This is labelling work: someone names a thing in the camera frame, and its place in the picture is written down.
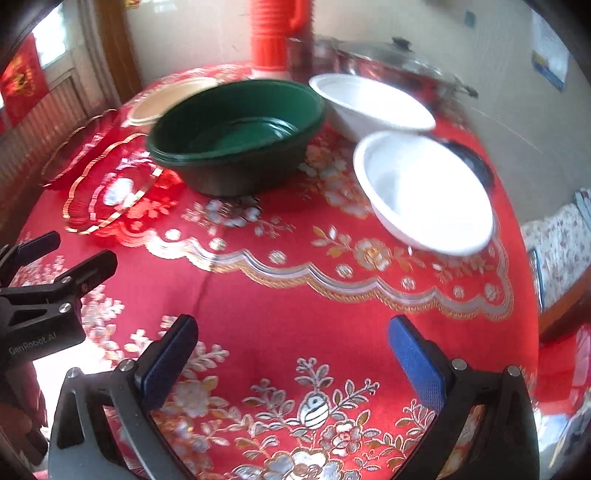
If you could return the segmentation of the person's hand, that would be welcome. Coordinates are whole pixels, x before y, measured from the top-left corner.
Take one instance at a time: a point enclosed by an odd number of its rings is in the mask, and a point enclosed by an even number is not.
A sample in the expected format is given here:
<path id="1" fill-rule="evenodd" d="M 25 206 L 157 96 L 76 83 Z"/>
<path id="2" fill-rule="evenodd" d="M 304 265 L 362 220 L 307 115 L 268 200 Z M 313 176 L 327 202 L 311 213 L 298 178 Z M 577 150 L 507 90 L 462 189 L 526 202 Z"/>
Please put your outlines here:
<path id="1" fill-rule="evenodd" d="M 47 454 L 45 397 L 32 363 L 1 375 L 1 435 L 17 460 L 35 469 Z"/>

